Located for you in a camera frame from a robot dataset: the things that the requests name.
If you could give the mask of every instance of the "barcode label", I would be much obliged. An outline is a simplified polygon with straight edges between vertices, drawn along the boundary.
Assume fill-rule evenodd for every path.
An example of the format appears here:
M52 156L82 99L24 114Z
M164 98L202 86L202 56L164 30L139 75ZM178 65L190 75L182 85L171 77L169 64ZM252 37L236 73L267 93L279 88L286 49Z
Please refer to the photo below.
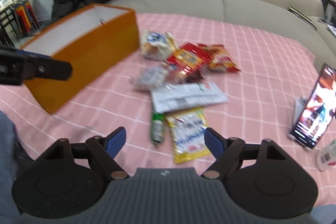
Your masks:
M188 101L185 98L175 99L176 104L179 106L185 106L188 104Z
M328 153L326 153L326 154L324 154L323 156L321 156L321 162L322 163L325 163L325 162L327 162L328 160L330 160L331 159L331 156L330 156L330 153L328 152Z

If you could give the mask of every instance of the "books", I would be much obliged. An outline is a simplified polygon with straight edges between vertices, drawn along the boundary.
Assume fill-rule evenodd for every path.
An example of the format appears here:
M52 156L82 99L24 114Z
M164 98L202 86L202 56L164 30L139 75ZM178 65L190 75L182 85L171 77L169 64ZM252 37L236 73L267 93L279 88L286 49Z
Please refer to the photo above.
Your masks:
M288 9L291 13L293 13L294 15L296 15L298 18L302 19L304 22L306 22L307 24L309 24L310 27L312 27L314 30L316 30L316 27L313 24L313 21L309 18L306 17L304 14L300 13L298 10L295 10L293 7L289 7Z
M336 38L336 28L328 25L328 30L333 34L333 36Z

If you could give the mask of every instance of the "person's leg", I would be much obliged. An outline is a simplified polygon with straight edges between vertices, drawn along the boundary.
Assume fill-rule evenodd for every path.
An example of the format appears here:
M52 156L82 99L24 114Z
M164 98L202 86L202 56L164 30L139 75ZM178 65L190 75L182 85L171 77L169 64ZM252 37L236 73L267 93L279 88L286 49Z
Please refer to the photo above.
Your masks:
M24 151L13 122L0 111L0 223L10 224L20 216L12 199L17 172L33 161Z
M336 224L336 204L314 207L310 215L320 224Z

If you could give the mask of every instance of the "floor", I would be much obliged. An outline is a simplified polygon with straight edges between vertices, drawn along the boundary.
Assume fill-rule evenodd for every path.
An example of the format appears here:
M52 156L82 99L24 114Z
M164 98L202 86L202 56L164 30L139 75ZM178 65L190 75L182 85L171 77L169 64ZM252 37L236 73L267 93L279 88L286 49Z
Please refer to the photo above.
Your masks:
M36 30L34 34L38 34L40 30L42 30L47 25L47 23L48 22L40 22L40 28ZM6 27L6 31L16 48L22 47L27 41L31 40L34 37L34 35L31 35L29 37L17 37L17 35L10 26Z

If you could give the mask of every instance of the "pink bedsheet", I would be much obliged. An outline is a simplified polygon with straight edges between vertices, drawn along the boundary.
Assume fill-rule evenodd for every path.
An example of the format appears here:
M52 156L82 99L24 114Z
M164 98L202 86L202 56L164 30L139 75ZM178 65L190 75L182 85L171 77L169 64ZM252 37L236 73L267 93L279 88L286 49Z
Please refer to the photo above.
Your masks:
M316 205L336 203L336 169L320 172L314 163L316 150L336 138L335 122L315 151L307 152L286 136L294 98L308 96L316 80L310 52L292 39L239 25L183 15L139 14L137 19L140 30L169 31L179 45L187 41L224 43L241 73L206 76L230 100L205 108L208 125L225 137L236 136L247 143L275 140L315 179L319 186ZM55 115L42 110L25 86L0 86L0 110L16 124L22 146L33 158L58 138L83 142L124 126L127 141L116 161L129 174L134 174L137 167L186 166L201 173L214 161L213 156L176 166L168 130L158 149L150 143L150 95L134 92L130 82L153 64L157 63L135 52L84 88Z

